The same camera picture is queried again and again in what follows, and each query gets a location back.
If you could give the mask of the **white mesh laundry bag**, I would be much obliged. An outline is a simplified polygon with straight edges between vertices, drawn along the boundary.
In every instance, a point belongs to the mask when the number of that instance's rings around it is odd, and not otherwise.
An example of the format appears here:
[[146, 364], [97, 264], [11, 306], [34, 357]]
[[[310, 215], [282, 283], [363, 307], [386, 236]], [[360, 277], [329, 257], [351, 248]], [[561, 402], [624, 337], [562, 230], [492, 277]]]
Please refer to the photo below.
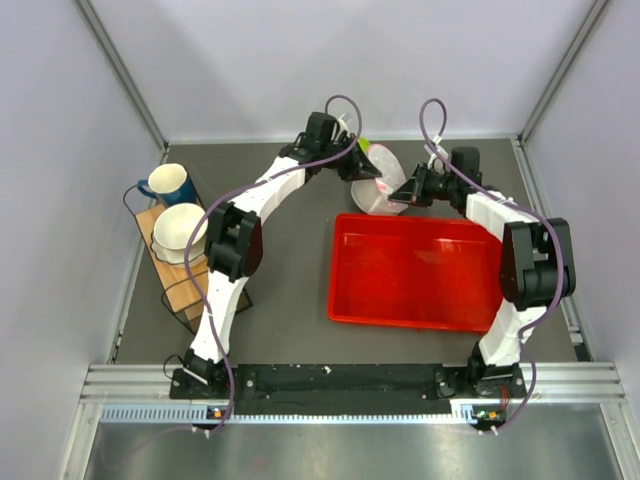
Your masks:
[[382, 173], [373, 180], [360, 180], [351, 184], [351, 197], [356, 206], [369, 215], [399, 215], [406, 204], [391, 201], [389, 196], [407, 180], [397, 157], [382, 144], [371, 144], [366, 155]]

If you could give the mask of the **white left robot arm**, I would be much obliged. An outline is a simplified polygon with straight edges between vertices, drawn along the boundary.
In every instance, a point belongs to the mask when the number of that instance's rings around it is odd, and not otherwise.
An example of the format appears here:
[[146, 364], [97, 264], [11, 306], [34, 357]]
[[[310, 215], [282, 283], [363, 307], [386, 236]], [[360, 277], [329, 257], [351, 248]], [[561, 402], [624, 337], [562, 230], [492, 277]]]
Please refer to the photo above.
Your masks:
[[263, 257], [262, 225], [296, 190], [322, 169], [346, 182], [375, 179], [380, 171], [368, 160], [342, 118], [314, 112], [305, 130], [283, 147], [269, 169], [248, 188], [222, 197], [206, 212], [204, 253], [208, 286], [195, 339], [173, 372], [173, 399], [234, 396], [229, 363], [230, 333], [241, 295]]

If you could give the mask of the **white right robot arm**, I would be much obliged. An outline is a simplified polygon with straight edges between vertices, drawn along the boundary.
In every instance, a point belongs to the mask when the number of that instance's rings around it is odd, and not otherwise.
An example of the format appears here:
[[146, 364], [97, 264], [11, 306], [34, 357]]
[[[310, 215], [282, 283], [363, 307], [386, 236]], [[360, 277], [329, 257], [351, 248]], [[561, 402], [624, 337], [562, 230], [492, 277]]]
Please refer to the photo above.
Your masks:
[[544, 218], [483, 184], [480, 153], [474, 147], [432, 155], [389, 198], [416, 207], [446, 201], [499, 240], [502, 300], [490, 329], [474, 345], [465, 381], [481, 396], [511, 386], [522, 347], [539, 319], [575, 291], [569, 223]]

